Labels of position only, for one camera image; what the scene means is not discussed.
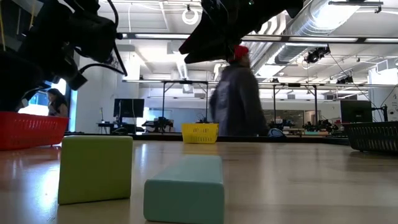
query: plastic basket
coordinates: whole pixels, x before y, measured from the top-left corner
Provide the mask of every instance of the plastic basket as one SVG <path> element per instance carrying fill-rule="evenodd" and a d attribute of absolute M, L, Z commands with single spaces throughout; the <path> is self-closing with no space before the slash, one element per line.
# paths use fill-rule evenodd
<path fill-rule="evenodd" d="M 182 124 L 184 143 L 214 144 L 218 137 L 218 124 Z"/>
<path fill-rule="evenodd" d="M 68 118 L 0 112 L 0 150 L 58 144 Z"/>
<path fill-rule="evenodd" d="M 353 149 L 398 153 L 398 121 L 343 126 Z"/>

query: foam block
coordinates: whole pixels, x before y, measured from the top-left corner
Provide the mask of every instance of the foam block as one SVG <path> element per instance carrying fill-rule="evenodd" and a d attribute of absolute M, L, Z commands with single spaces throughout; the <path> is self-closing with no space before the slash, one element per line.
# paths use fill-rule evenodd
<path fill-rule="evenodd" d="M 222 224 L 224 185 L 219 156 L 185 156 L 144 187 L 144 216 L 149 221 Z"/>
<path fill-rule="evenodd" d="M 129 198 L 132 151 L 129 136 L 65 137 L 58 203 Z"/>

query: red hat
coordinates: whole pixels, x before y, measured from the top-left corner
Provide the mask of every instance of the red hat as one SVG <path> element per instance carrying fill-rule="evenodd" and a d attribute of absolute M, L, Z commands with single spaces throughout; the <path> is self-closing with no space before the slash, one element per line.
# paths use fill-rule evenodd
<path fill-rule="evenodd" d="M 240 60 L 243 56 L 249 53 L 249 49 L 242 45 L 235 45 L 234 46 L 234 57 L 229 59 L 229 62 Z"/>

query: computer monitor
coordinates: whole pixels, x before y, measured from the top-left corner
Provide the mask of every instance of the computer monitor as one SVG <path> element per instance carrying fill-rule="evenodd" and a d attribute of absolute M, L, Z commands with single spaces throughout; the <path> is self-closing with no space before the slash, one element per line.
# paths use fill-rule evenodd
<path fill-rule="evenodd" d="M 113 116 L 141 118 L 144 116 L 144 99 L 114 99 Z"/>
<path fill-rule="evenodd" d="M 363 100 L 341 100 L 341 122 L 359 123 L 372 122 L 372 104 Z"/>

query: wooden table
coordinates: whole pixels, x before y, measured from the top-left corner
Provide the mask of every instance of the wooden table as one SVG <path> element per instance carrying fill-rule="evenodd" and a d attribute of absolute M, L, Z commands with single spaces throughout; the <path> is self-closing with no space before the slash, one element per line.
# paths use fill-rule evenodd
<path fill-rule="evenodd" d="M 136 141 L 134 148 L 130 200 L 61 207 L 57 205 L 60 149 L 0 151 L 1 223 L 149 223 L 142 214 L 145 180 L 185 154 L 222 157 L 226 224 L 398 220 L 395 157 L 327 144 Z"/>

